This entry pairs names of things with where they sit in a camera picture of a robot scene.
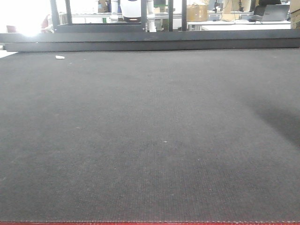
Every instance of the metal bar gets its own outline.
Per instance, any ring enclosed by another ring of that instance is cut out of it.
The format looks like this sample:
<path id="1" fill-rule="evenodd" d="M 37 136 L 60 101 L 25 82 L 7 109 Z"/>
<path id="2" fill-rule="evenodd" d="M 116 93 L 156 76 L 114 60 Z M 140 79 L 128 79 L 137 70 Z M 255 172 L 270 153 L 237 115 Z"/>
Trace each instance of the metal bar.
<path id="1" fill-rule="evenodd" d="M 82 43 L 9 43 L 9 52 L 70 52 L 70 51 L 153 51 L 245 48 L 299 48 L 298 39 L 264 40 L 202 40 L 161 42 L 82 42 Z"/>
<path id="2" fill-rule="evenodd" d="M 146 23 L 147 23 L 147 3 L 146 3 L 146 0 L 141 1 L 141 10 L 142 10 L 141 25 L 142 25 L 142 31 L 143 31 L 143 30 L 146 30 Z"/>
<path id="3" fill-rule="evenodd" d="M 139 32 L 142 31 L 141 24 L 73 24 L 60 25 L 57 27 L 57 33 L 118 33 L 118 32 Z"/>
<path id="4" fill-rule="evenodd" d="M 60 17 L 57 10 L 56 0 L 50 0 L 50 4 L 51 4 L 53 29 L 54 31 L 56 31 L 58 25 L 60 25 Z"/>
<path id="5" fill-rule="evenodd" d="M 68 25 L 72 25 L 72 11 L 71 11 L 70 0 L 65 0 L 65 2 L 66 2 L 66 10 L 67 10 L 67 23 Z"/>
<path id="6" fill-rule="evenodd" d="M 169 31 L 173 31 L 173 0 L 168 0 L 169 9 Z"/>
<path id="7" fill-rule="evenodd" d="M 187 0 L 182 0 L 181 30 L 187 31 Z"/>
<path id="8" fill-rule="evenodd" d="M 267 39 L 300 39 L 300 30 L 233 30 L 233 31 L 185 31 L 185 32 L 119 32 L 119 33 L 55 33 L 38 34 L 28 37 L 20 33 L 0 34 L 0 43 L 12 42 L 160 42 L 160 41 L 202 41 L 209 40 L 254 40 L 260 42 Z"/>

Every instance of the desk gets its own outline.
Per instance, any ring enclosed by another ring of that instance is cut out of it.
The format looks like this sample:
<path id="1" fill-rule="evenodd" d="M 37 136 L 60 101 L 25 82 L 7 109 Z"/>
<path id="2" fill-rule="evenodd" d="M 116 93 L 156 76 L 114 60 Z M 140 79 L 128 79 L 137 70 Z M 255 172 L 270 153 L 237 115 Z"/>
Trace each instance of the desk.
<path id="1" fill-rule="evenodd" d="M 207 25 L 202 30 L 288 30 L 290 24 L 234 24 L 234 25 Z"/>
<path id="2" fill-rule="evenodd" d="M 290 21 L 249 22 L 248 20 L 235 21 L 205 21 L 188 22 L 188 30 L 276 30 L 290 29 Z"/>

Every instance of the gray fabric mat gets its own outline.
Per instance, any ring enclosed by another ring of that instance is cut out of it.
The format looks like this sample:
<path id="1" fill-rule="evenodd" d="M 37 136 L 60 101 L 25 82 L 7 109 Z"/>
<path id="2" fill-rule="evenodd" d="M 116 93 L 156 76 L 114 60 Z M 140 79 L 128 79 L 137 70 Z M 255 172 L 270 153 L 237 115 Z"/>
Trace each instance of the gray fabric mat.
<path id="1" fill-rule="evenodd" d="M 299 57 L 0 59 L 0 221 L 299 222 Z"/>

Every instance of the small white object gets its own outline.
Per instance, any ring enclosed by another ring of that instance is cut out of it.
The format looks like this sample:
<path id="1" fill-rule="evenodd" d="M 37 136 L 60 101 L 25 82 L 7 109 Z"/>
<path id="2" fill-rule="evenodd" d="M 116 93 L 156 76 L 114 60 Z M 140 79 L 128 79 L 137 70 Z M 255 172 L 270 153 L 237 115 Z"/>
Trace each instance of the small white object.
<path id="1" fill-rule="evenodd" d="M 60 56 L 60 55 L 56 55 L 55 58 L 56 58 L 57 60 L 64 60 L 64 59 L 65 59 L 64 56 Z"/>

